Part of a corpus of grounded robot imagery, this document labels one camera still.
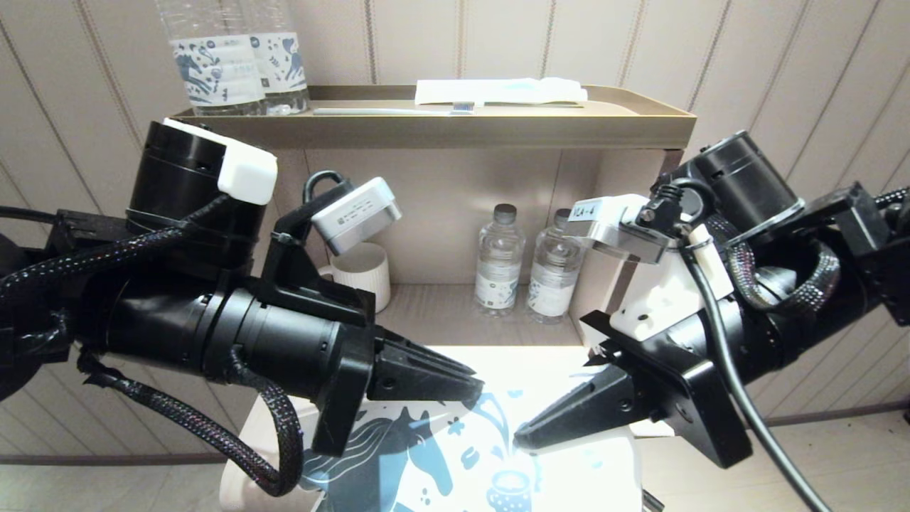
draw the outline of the bottle label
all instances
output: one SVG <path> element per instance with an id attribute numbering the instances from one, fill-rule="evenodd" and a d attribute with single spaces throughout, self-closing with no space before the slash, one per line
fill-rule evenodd
<path id="1" fill-rule="evenodd" d="M 252 34 L 249 43 L 256 54 L 259 79 L 266 93 L 307 88 L 296 32 Z"/>
<path id="2" fill-rule="evenodd" d="M 191 37 L 170 43 L 193 106 L 239 105 L 265 97 L 249 36 Z"/>
<path id="3" fill-rule="evenodd" d="M 515 296 L 518 294 L 520 270 L 519 265 L 497 267 L 481 263 L 474 291 L 478 301 L 492 310 L 504 310 L 512 307 L 515 304 Z"/>
<path id="4" fill-rule="evenodd" d="M 561 287 L 563 274 L 549 271 L 534 263 L 528 286 L 528 306 L 543 316 L 562 316 L 569 310 L 575 283 Z"/>

